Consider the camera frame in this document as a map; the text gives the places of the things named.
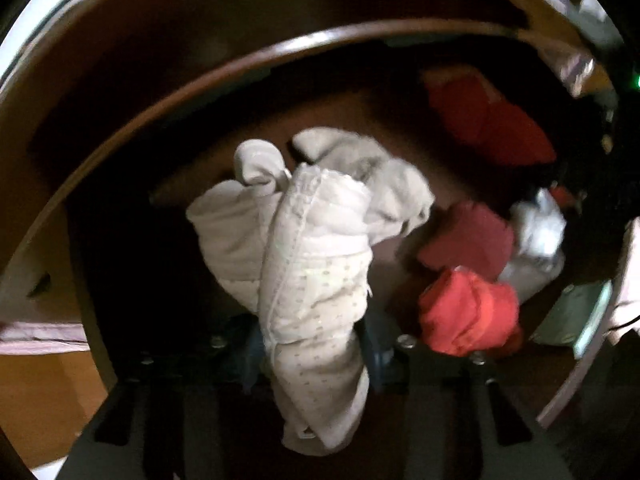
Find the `bright red underwear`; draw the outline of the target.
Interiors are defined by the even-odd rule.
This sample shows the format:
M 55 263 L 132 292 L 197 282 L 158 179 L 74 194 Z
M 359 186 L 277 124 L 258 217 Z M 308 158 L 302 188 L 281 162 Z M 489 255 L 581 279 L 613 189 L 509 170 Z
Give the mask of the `bright red underwear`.
M 475 351 L 510 354 L 521 347 L 518 296 L 468 269 L 443 270 L 419 300 L 421 339 L 447 356 Z

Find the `beige dotted underwear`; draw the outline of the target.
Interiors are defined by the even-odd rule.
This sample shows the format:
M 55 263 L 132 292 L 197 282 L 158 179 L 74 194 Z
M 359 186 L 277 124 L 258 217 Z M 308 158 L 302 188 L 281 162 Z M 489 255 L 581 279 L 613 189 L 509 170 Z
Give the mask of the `beige dotted underwear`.
M 258 317 L 291 451 L 349 445 L 370 378 L 355 326 L 367 311 L 373 247 L 430 218 L 422 172 L 370 136 L 329 127 L 293 136 L 288 169 L 270 142 L 234 153 L 234 176 L 186 211 L 208 270 Z

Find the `dark red underwear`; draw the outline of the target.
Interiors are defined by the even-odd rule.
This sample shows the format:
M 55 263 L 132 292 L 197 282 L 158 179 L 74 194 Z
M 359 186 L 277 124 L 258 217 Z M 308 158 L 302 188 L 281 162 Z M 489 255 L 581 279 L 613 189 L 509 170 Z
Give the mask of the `dark red underwear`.
M 416 258 L 427 269 L 469 269 L 486 281 L 495 281 L 509 262 L 514 231 L 485 204 L 464 200 L 451 205 L 438 230 L 420 248 Z

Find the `white grey sock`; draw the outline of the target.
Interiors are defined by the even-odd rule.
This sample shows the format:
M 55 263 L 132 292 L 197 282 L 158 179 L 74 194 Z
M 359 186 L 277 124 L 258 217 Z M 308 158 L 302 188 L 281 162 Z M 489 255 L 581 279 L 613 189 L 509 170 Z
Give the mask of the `white grey sock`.
M 514 251 L 498 281 L 511 285 L 522 304 L 562 272 L 565 257 L 561 245 L 566 220 L 544 188 L 540 188 L 532 200 L 513 205 L 511 214 Z

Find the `pink cloth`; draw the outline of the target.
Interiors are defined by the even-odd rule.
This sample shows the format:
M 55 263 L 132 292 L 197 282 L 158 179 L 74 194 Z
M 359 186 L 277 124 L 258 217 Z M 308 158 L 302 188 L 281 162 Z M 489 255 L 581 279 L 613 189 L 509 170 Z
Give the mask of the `pink cloth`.
M 639 219 L 631 222 L 627 263 L 616 307 L 612 314 L 612 327 L 608 332 L 611 344 L 618 344 L 630 332 L 639 333 Z

